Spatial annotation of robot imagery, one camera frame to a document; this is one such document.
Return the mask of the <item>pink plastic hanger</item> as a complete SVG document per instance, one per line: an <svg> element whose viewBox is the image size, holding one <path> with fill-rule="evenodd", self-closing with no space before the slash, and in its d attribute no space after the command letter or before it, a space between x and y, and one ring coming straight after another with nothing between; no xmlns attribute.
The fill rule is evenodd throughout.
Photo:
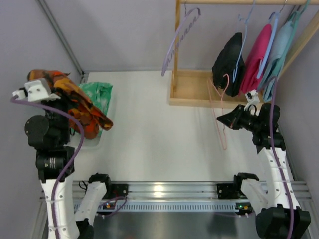
<svg viewBox="0 0 319 239"><path fill-rule="evenodd" d="M214 116L215 119L215 126L217 128L217 133L218 133L218 137L222 146L222 149L224 151L227 150L227 136L225 133L225 126L222 127L222 129L220 128L219 122L217 120L217 114L215 109L220 109L222 113L224 113L224 96L225 96L225 92L229 87L229 83L230 83L230 77L229 74L224 74L223 78L226 78L226 86L225 88L222 89L222 92L219 91L218 87L216 87L213 83L213 79L212 78L208 78L206 80L206 86L208 89L208 95L209 95L209 104L210 104L210 108L211 108L211 112L212 115ZM214 101L213 97L212 97L212 89L215 90L216 94L220 97L220 101Z"/></svg>

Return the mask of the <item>orange camouflage trousers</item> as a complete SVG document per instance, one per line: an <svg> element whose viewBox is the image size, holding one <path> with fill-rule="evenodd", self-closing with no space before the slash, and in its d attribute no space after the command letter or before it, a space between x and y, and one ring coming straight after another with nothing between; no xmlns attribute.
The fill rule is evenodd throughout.
<svg viewBox="0 0 319 239"><path fill-rule="evenodd" d="M113 122L68 76L68 73L57 70L33 69L29 71L27 80L45 78L54 93L65 97L67 112L80 122L86 139L95 139L101 129L109 131L113 127Z"/></svg>

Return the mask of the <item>lilac plastic hanger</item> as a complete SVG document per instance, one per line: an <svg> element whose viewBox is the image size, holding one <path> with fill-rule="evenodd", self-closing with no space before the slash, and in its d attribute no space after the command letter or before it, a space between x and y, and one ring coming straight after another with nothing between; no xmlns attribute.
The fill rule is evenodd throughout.
<svg viewBox="0 0 319 239"><path fill-rule="evenodd" d="M177 62L175 60L175 56L177 56L177 52L185 40L186 36L189 34L191 29L194 27L195 23L201 17L201 10L198 7L194 7L185 12L184 18L181 20L179 26L175 30L173 40L168 48L168 51L163 60L161 76L163 77L168 70L168 67L172 61L174 63Z"/></svg>

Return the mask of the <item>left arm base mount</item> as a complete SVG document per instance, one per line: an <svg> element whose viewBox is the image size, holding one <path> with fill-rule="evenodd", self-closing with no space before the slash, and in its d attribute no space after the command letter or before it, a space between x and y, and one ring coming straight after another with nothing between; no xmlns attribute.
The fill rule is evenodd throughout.
<svg viewBox="0 0 319 239"><path fill-rule="evenodd" d="M126 183L112 183L107 188L106 199L112 199L116 197L126 197L129 192L129 185Z"/></svg>

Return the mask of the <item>green white trousers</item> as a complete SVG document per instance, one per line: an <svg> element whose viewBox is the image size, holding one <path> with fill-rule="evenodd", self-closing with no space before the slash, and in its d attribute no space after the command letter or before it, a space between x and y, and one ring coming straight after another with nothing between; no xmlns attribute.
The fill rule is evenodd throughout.
<svg viewBox="0 0 319 239"><path fill-rule="evenodd" d="M93 140L102 131L109 131L113 122L107 117L113 85L110 83L82 83L71 91L75 106L68 110L82 125L84 137Z"/></svg>

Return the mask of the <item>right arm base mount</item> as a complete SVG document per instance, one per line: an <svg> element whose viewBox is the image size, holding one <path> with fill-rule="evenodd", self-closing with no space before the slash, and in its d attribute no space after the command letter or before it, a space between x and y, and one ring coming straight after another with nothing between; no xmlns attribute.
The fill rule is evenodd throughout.
<svg viewBox="0 0 319 239"><path fill-rule="evenodd" d="M217 196L220 200L247 199L239 189L239 186L234 183L219 183L216 186Z"/></svg>

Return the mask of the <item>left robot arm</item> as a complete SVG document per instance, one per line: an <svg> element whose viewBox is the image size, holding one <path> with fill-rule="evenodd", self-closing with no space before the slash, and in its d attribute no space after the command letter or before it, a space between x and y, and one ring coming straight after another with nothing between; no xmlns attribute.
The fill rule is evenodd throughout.
<svg viewBox="0 0 319 239"><path fill-rule="evenodd" d="M26 105L43 108L45 115L32 116L25 124L29 146L36 149L35 165L45 194L48 238L92 239L94 219L112 183L109 175L90 176L80 207L74 211L74 161L84 142L81 123L68 114L63 100Z"/></svg>

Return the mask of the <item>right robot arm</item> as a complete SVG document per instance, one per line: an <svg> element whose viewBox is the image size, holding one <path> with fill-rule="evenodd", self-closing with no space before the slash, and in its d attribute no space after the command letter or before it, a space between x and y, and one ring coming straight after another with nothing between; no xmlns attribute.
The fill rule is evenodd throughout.
<svg viewBox="0 0 319 239"><path fill-rule="evenodd" d="M292 189L286 145L278 132L279 117L277 105L264 103L258 114L238 105L233 111L218 116L217 121L232 130L251 132L257 155L262 157L266 190L255 174L238 173L234 177L237 191L248 199L255 212L259 238L300 239L311 223L311 216L301 209Z"/></svg>

